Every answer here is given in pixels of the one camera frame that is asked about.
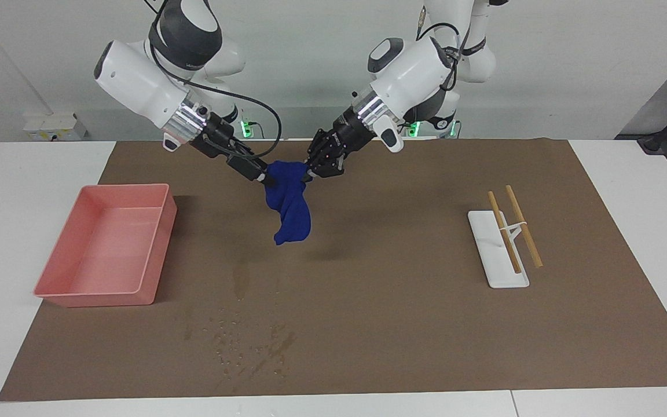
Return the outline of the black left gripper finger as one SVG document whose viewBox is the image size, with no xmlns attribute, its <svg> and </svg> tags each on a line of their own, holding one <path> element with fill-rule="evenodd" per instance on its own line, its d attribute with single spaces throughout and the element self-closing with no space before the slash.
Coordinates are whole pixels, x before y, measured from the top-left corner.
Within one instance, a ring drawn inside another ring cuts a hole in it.
<svg viewBox="0 0 667 417">
<path fill-rule="evenodd" d="M 344 174 L 345 154 L 335 158 L 330 154 L 310 156 L 310 176 L 313 178 L 330 178 Z"/>
<path fill-rule="evenodd" d="M 308 163 L 333 163 L 340 156 L 336 130 L 318 130 L 307 149 Z"/>
</svg>

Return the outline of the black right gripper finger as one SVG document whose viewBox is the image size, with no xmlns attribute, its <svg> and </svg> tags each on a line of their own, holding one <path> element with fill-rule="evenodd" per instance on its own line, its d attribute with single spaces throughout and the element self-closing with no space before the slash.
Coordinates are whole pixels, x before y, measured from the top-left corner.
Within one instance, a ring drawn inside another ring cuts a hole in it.
<svg viewBox="0 0 667 417">
<path fill-rule="evenodd" d="M 262 159 L 228 156 L 228 166 L 249 181 L 264 181 L 267 177 L 267 164 Z"/>
<path fill-rule="evenodd" d="M 269 164 L 254 154 L 246 155 L 244 176 L 249 181 L 262 183 L 264 186 L 274 187 L 276 178 L 269 171 Z"/>
</svg>

